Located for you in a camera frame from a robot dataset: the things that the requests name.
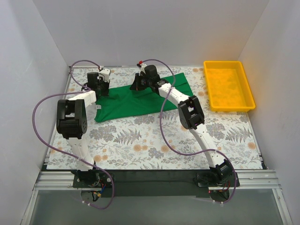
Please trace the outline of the green t shirt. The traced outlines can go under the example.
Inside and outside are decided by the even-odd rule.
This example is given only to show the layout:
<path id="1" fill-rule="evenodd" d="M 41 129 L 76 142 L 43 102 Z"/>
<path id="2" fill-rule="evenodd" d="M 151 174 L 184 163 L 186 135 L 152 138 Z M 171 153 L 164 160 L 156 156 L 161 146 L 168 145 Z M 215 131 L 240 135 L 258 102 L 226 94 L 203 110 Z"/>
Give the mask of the green t shirt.
<path id="1" fill-rule="evenodd" d="M 131 90 L 129 85 L 111 88 L 108 96 L 96 101 L 101 108 L 97 110 L 95 122 L 158 113 L 164 99 L 148 88 L 142 91 Z"/>

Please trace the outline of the yellow plastic tray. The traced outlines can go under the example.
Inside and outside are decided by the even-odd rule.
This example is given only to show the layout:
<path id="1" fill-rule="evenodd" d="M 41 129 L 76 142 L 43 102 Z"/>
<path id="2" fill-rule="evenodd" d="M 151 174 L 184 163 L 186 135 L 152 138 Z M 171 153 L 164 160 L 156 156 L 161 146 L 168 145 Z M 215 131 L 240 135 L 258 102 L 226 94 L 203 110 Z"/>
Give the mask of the yellow plastic tray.
<path id="1" fill-rule="evenodd" d="M 203 66 L 212 111 L 248 112 L 255 109 L 255 101 L 240 61 L 207 60 Z"/>

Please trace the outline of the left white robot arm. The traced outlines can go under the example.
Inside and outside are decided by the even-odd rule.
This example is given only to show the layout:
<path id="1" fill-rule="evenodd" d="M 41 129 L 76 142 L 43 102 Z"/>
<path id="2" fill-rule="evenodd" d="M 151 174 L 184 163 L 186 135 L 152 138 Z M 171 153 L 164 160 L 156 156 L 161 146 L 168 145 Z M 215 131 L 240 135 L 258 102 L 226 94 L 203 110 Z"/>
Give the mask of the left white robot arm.
<path id="1" fill-rule="evenodd" d="M 87 132 L 86 108 L 97 101 L 101 96 L 108 96 L 110 84 L 109 69 L 87 74 L 87 90 L 70 99 L 61 99 L 57 104 L 57 132 L 66 139 L 71 147 L 72 153 L 79 158 L 75 175 L 79 181 L 88 187 L 97 187 L 100 176 L 91 166 L 94 164 L 88 149 L 85 134 Z"/>

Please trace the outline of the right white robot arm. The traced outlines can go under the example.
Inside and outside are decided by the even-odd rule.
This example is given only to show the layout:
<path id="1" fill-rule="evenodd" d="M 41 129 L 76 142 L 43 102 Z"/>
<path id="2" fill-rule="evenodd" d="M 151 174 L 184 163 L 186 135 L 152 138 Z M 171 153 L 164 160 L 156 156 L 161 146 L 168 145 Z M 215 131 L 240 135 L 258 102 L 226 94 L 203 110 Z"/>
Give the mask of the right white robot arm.
<path id="1" fill-rule="evenodd" d="M 237 187 L 237 175 L 229 158 L 219 150 L 213 142 L 204 120 L 204 113 L 200 102 L 196 96 L 188 96 L 175 88 L 176 77 L 172 74 L 173 82 L 170 83 L 166 79 L 160 78 L 155 65 L 146 65 L 140 61 L 137 66 L 140 71 L 135 74 L 135 79 L 131 85 L 131 90 L 141 91 L 150 88 L 152 92 L 164 98 L 159 115 L 159 126 L 163 140 L 166 145 L 175 153 L 183 156 L 194 156 L 204 153 L 210 173 L 212 174 L 213 183 L 217 186 L 223 186 L 229 182 L 233 176 L 234 187 Z M 182 153 L 171 147 L 165 138 L 162 127 L 162 114 L 166 102 L 171 102 L 177 107 L 179 118 L 182 126 L 197 140 L 201 147 L 201 151 L 194 153 Z"/>

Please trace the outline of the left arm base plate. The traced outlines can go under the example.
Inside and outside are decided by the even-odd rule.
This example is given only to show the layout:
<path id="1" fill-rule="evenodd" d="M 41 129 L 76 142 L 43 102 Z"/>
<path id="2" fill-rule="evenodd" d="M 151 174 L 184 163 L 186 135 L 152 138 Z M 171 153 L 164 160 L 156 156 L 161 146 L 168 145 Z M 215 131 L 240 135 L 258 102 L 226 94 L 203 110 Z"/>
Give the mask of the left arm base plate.
<path id="1" fill-rule="evenodd" d="M 98 171 L 75 171 L 72 187 L 74 188 L 111 188 L 112 178 L 106 173 Z"/>

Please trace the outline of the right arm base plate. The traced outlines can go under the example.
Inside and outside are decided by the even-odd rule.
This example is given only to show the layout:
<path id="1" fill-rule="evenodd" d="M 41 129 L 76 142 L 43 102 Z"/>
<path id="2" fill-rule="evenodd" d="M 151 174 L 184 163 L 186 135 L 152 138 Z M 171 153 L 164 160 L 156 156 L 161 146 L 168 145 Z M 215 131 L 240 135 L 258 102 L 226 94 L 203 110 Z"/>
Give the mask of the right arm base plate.
<path id="1" fill-rule="evenodd" d="M 234 175 L 230 175 L 223 180 L 219 180 L 214 173 L 210 170 L 197 171 L 193 182 L 200 188 L 204 187 L 234 187 Z"/>

